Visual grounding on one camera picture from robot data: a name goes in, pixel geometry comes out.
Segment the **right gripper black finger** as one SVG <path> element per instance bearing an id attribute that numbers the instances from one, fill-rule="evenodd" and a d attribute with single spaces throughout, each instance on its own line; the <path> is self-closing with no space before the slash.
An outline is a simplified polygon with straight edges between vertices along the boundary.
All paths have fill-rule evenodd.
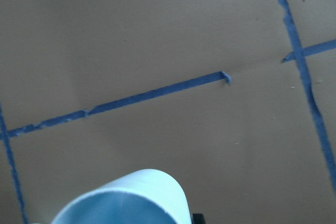
<path id="1" fill-rule="evenodd" d="M 192 214 L 192 224 L 205 224 L 205 217 L 203 214 Z"/>

